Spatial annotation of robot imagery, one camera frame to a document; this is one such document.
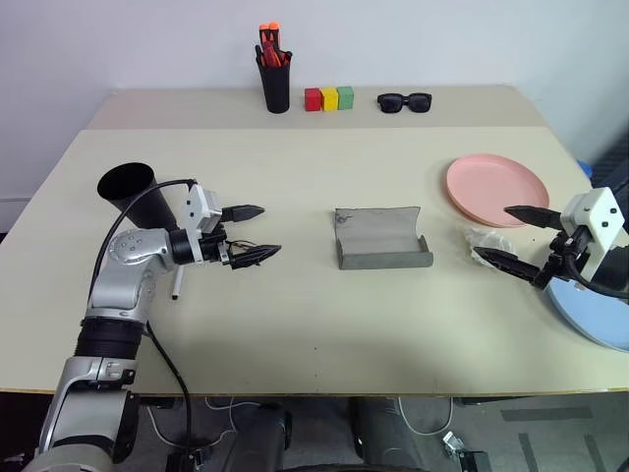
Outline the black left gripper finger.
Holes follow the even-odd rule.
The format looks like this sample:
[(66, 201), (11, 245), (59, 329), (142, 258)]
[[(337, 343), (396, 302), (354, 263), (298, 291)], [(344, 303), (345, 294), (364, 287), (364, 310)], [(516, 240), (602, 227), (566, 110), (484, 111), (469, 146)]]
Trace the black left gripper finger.
[(265, 212), (265, 209), (261, 206), (255, 205), (241, 205), (241, 206), (228, 206), (222, 210), (221, 221), (222, 222), (241, 222)]
[(231, 245), (228, 249), (229, 265), (232, 269), (259, 266), (281, 249), (280, 245)]

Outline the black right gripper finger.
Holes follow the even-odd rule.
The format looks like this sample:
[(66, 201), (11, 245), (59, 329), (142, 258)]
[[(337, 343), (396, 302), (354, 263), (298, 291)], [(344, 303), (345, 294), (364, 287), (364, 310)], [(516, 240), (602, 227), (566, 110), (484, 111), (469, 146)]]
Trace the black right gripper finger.
[(561, 229), (560, 212), (535, 206), (507, 206), (506, 213), (519, 221), (539, 228)]
[(545, 288), (548, 284), (548, 280), (542, 276), (540, 268), (521, 261), (511, 253), (486, 247), (475, 247), (474, 251), (491, 266), (523, 279), (537, 288)]

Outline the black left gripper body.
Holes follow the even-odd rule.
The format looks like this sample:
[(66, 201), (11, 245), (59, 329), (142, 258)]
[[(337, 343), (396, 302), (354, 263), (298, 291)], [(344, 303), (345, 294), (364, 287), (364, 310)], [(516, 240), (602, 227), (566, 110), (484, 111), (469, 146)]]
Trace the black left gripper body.
[(201, 227), (200, 249), (205, 261), (230, 264), (224, 223), (232, 220), (232, 208), (225, 207), (220, 217), (211, 217)]

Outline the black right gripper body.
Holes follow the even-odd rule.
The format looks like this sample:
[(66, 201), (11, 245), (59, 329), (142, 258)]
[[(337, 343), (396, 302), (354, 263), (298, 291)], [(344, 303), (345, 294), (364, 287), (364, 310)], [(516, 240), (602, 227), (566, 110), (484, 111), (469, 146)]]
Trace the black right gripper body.
[(553, 278), (581, 281), (577, 261), (590, 242), (591, 232), (585, 225), (579, 225), (571, 235), (560, 231), (550, 243), (551, 253), (539, 272), (539, 289), (545, 289)]

